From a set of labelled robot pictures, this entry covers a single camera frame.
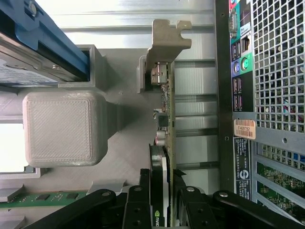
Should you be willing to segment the green motherboard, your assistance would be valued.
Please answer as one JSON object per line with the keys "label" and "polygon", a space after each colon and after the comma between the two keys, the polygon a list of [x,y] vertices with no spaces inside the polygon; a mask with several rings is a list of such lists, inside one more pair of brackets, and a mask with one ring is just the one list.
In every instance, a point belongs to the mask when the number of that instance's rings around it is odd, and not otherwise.
{"label": "green motherboard", "polygon": [[[291,191],[292,193],[305,198],[305,182],[286,175],[278,170],[271,167],[264,166],[261,163],[257,164],[257,172],[262,177],[269,181],[283,187],[284,189]],[[305,220],[305,209],[294,203],[287,197],[277,193],[269,186],[264,185],[261,182],[257,183],[257,191],[267,200],[281,208],[289,215],[295,217],[297,220]]]}

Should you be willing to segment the green RAM stick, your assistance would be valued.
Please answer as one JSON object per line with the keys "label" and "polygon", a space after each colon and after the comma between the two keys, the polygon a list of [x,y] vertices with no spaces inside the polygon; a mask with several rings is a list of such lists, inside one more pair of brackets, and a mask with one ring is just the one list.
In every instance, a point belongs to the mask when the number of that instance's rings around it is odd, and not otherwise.
{"label": "green RAM stick", "polygon": [[1,202],[0,209],[66,206],[85,197],[86,194],[87,191],[20,193],[9,202]]}

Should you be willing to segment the tan barcode sticker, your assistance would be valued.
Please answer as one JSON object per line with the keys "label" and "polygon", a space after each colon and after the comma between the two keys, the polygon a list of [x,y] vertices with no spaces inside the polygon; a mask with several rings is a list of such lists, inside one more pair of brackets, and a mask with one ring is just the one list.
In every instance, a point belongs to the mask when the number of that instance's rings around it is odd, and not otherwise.
{"label": "tan barcode sticker", "polygon": [[256,122],[254,120],[234,120],[234,135],[251,140],[256,139]]}

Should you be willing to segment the grey printed parts rack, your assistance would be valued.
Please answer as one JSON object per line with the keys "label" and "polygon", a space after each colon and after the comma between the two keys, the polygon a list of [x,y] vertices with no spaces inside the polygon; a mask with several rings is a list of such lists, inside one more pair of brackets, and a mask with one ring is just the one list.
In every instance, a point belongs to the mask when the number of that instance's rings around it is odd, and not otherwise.
{"label": "grey printed parts rack", "polygon": [[0,203],[21,193],[118,191],[150,167],[161,99],[138,91],[147,51],[80,48],[90,55],[88,82],[0,82]]}

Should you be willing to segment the black and silver PC case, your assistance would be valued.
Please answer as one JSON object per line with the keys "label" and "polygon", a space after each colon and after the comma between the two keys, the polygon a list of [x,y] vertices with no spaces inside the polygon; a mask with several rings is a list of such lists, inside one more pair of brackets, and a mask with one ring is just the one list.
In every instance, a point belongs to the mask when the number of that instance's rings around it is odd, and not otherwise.
{"label": "black and silver PC case", "polygon": [[[305,209],[305,198],[269,181],[257,164],[305,182],[305,0],[216,0],[220,187],[305,225],[267,200],[257,183]],[[254,120],[256,139],[234,135]]]}

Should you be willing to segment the hard disk with blue caddy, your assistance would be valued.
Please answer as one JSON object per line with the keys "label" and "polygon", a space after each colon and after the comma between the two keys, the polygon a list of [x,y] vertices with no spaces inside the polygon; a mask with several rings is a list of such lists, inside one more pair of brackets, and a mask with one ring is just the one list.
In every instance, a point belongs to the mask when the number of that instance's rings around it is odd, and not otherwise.
{"label": "hard disk with blue caddy", "polygon": [[0,85],[88,82],[89,55],[35,0],[0,0]]}

